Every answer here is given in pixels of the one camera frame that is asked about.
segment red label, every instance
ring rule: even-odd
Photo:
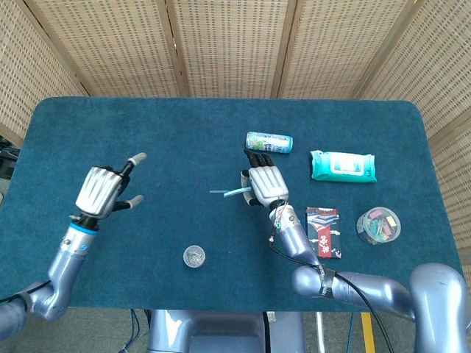
[[[317,230],[317,239],[319,241],[319,257],[332,257],[332,243],[330,241],[330,226]]]

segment blue table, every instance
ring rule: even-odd
[[[272,159],[302,220],[308,206],[340,210],[343,258],[326,260],[331,268],[404,285],[420,263],[461,271],[422,119],[408,102],[54,98],[36,108],[0,213],[0,296],[46,279],[89,168],[118,168],[145,151],[124,197],[146,198],[101,222],[72,305],[355,310],[295,294],[296,266],[267,248],[267,210],[209,193],[240,185],[248,131],[293,136],[292,153]],[[374,154],[378,183],[312,180],[315,149]],[[370,246],[356,235],[357,218],[374,206],[399,216],[396,241]],[[197,270],[183,263],[191,244],[207,255]]]

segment red and black package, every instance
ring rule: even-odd
[[[306,208],[308,238],[316,255],[341,258],[339,210],[335,208]]]

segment wicker screen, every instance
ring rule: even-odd
[[[280,97],[350,98],[406,0],[306,0]]]
[[[471,106],[471,3],[425,1],[362,98],[407,99],[428,137]]]
[[[33,2],[92,94],[178,95],[156,1]]]
[[[467,279],[468,293],[471,293],[471,265],[463,265],[463,273]],[[471,332],[468,332],[468,343],[471,343]]]
[[[40,100],[83,93],[13,0],[0,1],[0,36],[0,135],[20,146]]]
[[[471,264],[471,129],[434,156],[461,262]]]
[[[270,97],[287,0],[175,0],[190,94]]]

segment blue can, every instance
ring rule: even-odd
[[[250,131],[247,133],[245,146],[248,149],[258,151],[289,153],[293,148],[293,138],[285,135]]]

